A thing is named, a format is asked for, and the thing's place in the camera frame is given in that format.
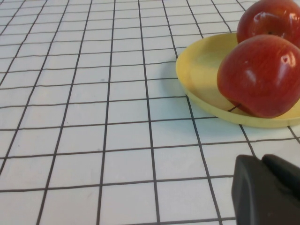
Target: black object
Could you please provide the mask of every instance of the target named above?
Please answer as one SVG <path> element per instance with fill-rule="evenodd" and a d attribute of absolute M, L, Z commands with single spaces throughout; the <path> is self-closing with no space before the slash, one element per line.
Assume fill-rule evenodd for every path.
<path fill-rule="evenodd" d="M 237 225 L 300 225 L 300 168 L 274 155 L 236 158 Z"/>

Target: yellow plastic plate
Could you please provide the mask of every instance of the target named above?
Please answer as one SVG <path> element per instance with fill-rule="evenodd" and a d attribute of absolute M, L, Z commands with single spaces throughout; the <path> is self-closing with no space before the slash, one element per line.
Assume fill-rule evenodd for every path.
<path fill-rule="evenodd" d="M 300 101 L 287 113 L 273 118 L 253 117 L 234 108 L 219 92 L 217 72 L 222 59 L 237 45 L 236 33 L 201 39 L 187 47 L 176 63 L 176 73 L 187 96 L 206 112 L 226 121 L 257 128 L 300 124 Z"/>

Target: apple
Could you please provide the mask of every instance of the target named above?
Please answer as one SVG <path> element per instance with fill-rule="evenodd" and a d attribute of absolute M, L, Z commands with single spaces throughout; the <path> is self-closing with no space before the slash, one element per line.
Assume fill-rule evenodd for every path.
<path fill-rule="evenodd" d="M 300 47 L 300 7 L 293 0 L 260 0 L 242 15 L 238 43 L 259 34 L 272 34 Z"/>
<path fill-rule="evenodd" d="M 248 38 L 222 60 L 217 88 L 253 116 L 280 116 L 300 99 L 300 49 L 275 35 Z"/>

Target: grid tablecloth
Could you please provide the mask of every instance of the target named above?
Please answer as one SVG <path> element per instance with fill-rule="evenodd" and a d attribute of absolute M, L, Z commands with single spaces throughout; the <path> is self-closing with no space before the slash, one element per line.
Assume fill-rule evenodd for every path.
<path fill-rule="evenodd" d="M 1 225 L 234 225 L 237 155 L 300 165 L 300 126 L 225 122 L 176 78 L 254 1 L 0 1 Z"/>

